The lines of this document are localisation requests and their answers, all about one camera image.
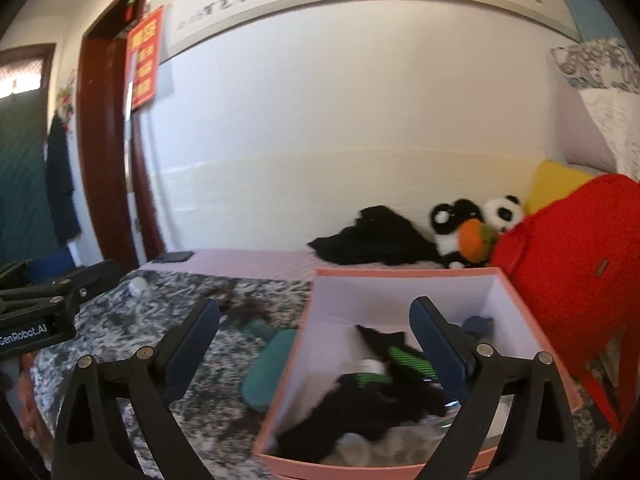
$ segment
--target panda plush toy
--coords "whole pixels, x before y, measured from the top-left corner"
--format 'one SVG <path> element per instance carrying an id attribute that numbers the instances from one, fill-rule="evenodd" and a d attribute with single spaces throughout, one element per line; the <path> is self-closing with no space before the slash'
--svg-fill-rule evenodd
<path id="1" fill-rule="evenodd" d="M 481 209 L 471 200 L 461 198 L 453 204 L 438 204 L 431 210 L 430 225 L 435 233 L 434 241 L 440 254 L 440 263 L 445 269 L 474 267 L 460 254 L 458 229 L 470 219 L 484 222 Z"/>
<path id="2" fill-rule="evenodd" d="M 484 221 L 496 232 L 510 231 L 524 218 L 524 211 L 520 206 L 520 200 L 513 195 L 492 198 L 482 206 Z"/>

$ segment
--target red poster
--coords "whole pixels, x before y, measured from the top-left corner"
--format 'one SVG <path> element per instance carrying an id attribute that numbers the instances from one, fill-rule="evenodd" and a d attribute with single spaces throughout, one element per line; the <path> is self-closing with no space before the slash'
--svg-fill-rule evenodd
<path id="1" fill-rule="evenodd" d="M 158 7 L 140 21 L 127 36 L 127 80 L 131 56 L 134 52 L 138 53 L 136 74 L 133 78 L 132 110 L 156 95 L 163 12 L 164 7 Z"/>

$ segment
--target pink box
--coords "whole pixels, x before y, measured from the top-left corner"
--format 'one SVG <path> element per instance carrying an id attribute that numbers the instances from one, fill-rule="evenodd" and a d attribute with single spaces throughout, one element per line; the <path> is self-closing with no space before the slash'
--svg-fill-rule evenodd
<path id="1" fill-rule="evenodd" d="M 254 445 L 254 453 L 278 478 L 301 480 L 414 480 L 424 464 L 397 467 L 338 467 L 286 460 L 271 453 L 276 436 L 308 416 L 334 381 L 360 359 L 372 358 L 354 326 L 407 333 L 409 306 L 428 296 L 442 315 L 462 323 L 472 315 L 494 318 L 492 344 L 505 356 L 554 356 L 572 412 L 582 407 L 578 390 L 529 309 L 500 269 L 349 270 L 319 269 L 313 294 L 280 380 L 278 391 Z M 484 449 L 473 471 L 490 464 L 495 447 Z"/>

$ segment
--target red backpack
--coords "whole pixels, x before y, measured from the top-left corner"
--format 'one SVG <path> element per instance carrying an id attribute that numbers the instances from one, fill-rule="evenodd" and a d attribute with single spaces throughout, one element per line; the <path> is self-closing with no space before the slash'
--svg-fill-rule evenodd
<path id="1" fill-rule="evenodd" d="M 640 358 L 640 184 L 618 174 L 591 180 L 504 234 L 491 263 L 619 432 L 636 402 Z M 623 327 L 618 417 L 586 365 Z"/>

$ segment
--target smartphone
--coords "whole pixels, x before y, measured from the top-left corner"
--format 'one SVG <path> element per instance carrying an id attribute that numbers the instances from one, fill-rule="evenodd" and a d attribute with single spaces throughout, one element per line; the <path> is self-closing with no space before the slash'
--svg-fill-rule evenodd
<path id="1" fill-rule="evenodd" d="M 194 255 L 193 251 L 179 251 L 177 253 L 164 253 L 160 254 L 155 260 L 152 261 L 153 264 L 178 264 L 182 262 L 186 262 L 189 258 Z"/>

